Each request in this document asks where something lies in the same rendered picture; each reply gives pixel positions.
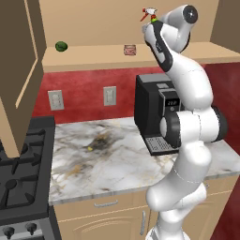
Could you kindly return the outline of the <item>brown cabinet door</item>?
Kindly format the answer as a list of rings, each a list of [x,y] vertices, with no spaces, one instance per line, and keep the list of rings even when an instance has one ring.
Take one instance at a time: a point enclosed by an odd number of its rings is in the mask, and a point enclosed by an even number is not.
[[[10,158],[23,149],[45,51],[39,0],[0,0],[0,142]]]
[[[210,41],[240,53],[240,0],[219,0]]]

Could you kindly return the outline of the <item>tan base cabinet door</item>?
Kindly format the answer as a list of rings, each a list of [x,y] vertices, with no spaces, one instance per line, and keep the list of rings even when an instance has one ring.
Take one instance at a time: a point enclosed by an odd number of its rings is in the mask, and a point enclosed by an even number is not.
[[[140,235],[142,213],[146,213],[144,234]],[[108,214],[59,221],[62,240],[144,240],[150,210],[147,206]]]
[[[208,195],[187,215],[183,230],[190,240],[210,240],[231,193],[229,190]]]

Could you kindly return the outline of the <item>black coffee machine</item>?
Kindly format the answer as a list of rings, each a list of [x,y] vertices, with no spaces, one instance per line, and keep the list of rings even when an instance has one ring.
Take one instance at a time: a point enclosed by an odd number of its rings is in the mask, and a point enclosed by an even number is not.
[[[159,123],[166,113],[184,109],[173,82],[166,74],[136,76],[134,121],[151,156],[178,152],[161,136]]]

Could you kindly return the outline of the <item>dark green round fruit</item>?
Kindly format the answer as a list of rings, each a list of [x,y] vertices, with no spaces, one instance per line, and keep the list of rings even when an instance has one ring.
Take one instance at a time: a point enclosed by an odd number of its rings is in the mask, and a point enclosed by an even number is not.
[[[55,49],[58,52],[64,52],[68,49],[68,45],[64,41],[58,41],[55,43]]]

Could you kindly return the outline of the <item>tan drawer front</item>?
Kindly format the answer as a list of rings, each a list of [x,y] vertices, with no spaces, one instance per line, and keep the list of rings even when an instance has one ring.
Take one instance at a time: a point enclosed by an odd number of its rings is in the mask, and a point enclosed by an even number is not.
[[[65,200],[53,205],[58,221],[84,218],[94,215],[108,214],[146,206],[145,190],[120,192],[116,195],[92,195]],[[96,208],[94,203],[110,203],[118,200],[118,204]]]
[[[232,191],[238,179],[237,175],[205,180],[204,185],[208,195]]]

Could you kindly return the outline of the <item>black gas stove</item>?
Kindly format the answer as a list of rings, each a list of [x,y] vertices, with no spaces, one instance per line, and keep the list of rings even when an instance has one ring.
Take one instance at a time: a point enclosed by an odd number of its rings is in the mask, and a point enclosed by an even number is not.
[[[34,117],[19,157],[7,157],[0,143],[0,240],[62,240],[53,206],[49,204],[55,121]],[[27,223],[36,223],[33,235]],[[3,233],[12,227],[10,239]]]

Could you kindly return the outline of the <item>black stove knob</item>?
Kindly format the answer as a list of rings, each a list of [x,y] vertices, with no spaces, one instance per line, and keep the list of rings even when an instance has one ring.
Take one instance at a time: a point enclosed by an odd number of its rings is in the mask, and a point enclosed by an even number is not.
[[[34,232],[37,230],[37,224],[36,223],[27,223],[25,225],[25,228],[27,231],[30,232],[31,235],[33,235]]]
[[[3,229],[3,233],[7,237],[7,239],[10,239],[11,236],[15,233],[15,230],[12,227],[5,227]]]

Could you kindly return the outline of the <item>tan wall cabinet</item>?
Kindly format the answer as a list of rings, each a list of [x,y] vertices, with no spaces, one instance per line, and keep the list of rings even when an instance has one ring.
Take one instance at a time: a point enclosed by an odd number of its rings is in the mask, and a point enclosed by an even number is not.
[[[199,19],[183,55],[203,64],[240,62],[240,53],[210,41],[219,0],[39,0],[47,42],[46,72],[155,67],[158,63],[145,45],[143,8],[155,8],[160,17],[182,5],[192,5]],[[55,43],[67,50],[58,52]],[[135,55],[124,55],[135,45]]]

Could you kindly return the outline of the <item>grey wall outlet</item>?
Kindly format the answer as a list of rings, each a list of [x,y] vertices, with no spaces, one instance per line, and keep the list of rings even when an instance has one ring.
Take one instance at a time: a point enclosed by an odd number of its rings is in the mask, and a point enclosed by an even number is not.
[[[52,111],[64,110],[64,100],[61,90],[52,90],[48,92],[50,107]]]
[[[115,86],[106,86],[103,88],[103,100],[105,106],[113,106],[116,104]]]

